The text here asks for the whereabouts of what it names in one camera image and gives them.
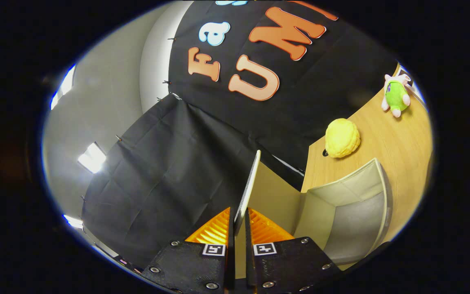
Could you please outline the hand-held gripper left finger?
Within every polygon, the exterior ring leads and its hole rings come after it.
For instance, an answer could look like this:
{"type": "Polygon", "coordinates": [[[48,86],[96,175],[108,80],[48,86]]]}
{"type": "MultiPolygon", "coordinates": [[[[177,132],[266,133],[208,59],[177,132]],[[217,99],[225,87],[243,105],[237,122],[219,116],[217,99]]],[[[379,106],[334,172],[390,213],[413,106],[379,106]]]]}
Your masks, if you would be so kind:
{"type": "Polygon", "coordinates": [[[227,207],[187,238],[172,240],[142,277],[172,294],[227,294],[235,279],[233,218],[227,207]]]}

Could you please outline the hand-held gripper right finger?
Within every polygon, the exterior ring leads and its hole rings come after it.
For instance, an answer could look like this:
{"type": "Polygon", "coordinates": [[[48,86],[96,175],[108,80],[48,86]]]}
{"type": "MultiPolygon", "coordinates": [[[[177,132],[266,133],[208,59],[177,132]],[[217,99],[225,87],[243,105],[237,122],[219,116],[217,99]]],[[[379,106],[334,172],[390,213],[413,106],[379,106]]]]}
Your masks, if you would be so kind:
{"type": "Polygon", "coordinates": [[[246,210],[246,279],[255,294],[313,294],[343,272],[310,237],[294,238],[255,209],[246,210]]]}

